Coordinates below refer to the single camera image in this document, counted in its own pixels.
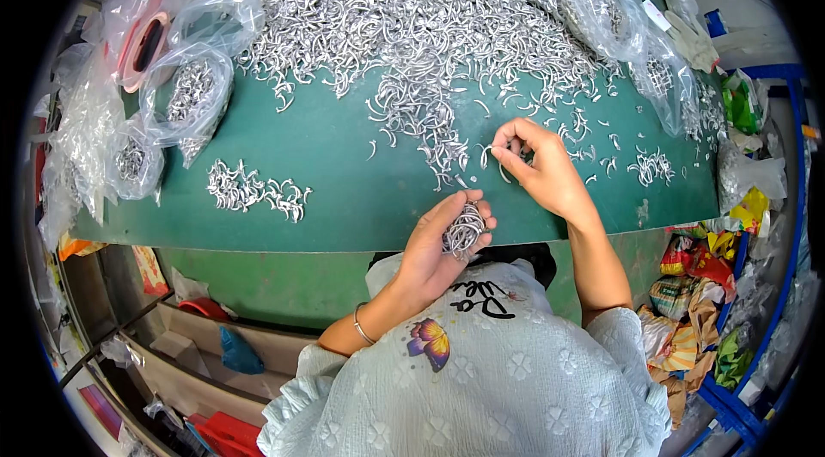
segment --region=woman's right hand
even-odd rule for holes
[[[519,157],[521,148],[533,150],[532,166]],[[579,229],[600,224],[596,207],[570,161],[562,138],[530,119],[516,118],[502,125],[492,141],[492,155],[527,190],[535,202]]]

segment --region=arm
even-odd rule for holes
[[[632,308],[627,276],[561,137],[532,120],[513,119],[498,129],[492,145],[492,155],[527,193],[567,221],[582,325],[587,326],[604,310]],[[531,167],[518,156],[522,147],[535,153]]]
[[[479,213],[487,229],[496,226],[490,204],[480,200],[480,190],[460,191],[442,200],[423,215],[410,235],[398,273],[376,297],[358,310],[358,323],[366,336],[378,340],[398,324],[422,312],[452,285],[467,263],[441,254],[441,235],[459,216],[468,200],[479,201]],[[492,235],[483,233],[469,252],[489,245]],[[352,315],[335,321],[318,339],[318,345],[339,355],[350,356],[369,345],[358,333]]]

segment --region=purple and yellow butterfly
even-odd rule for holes
[[[415,323],[410,330],[412,340],[407,342],[410,356],[427,355],[432,370],[436,373],[444,369],[449,359],[449,340],[447,334],[437,322],[430,318]]]

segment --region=hand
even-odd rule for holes
[[[534,152],[532,166],[521,160],[522,147]],[[542,129],[530,119],[510,120],[496,131],[492,155],[545,209],[579,229],[589,227],[594,219],[601,225],[593,200],[555,132]]]
[[[466,262],[452,255],[441,254],[441,235],[458,218],[464,204],[468,200],[478,201],[476,206],[487,229],[496,227],[490,203],[480,200],[482,196],[480,190],[461,190],[442,200],[418,220],[407,242],[398,273],[387,284],[387,288],[401,291],[399,297],[410,302],[411,310],[415,310],[411,315],[419,313],[444,294],[467,266]],[[469,254],[474,255],[491,241],[490,233],[482,233],[470,247]]]

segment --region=woman's left hand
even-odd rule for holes
[[[482,196],[480,190],[461,190],[442,200],[418,220],[407,242],[398,273],[387,285],[402,292],[401,297],[408,298],[411,302],[408,306],[412,310],[420,312],[430,306],[467,266],[467,262],[453,255],[441,254],[441,235],[458,218],[468,200],[478,201],[476,206],[487,229],[496,227],[490,203],[481,200]],[[469,254],[474,255],[491,241],[490,233],[482,233],[470,247]]]

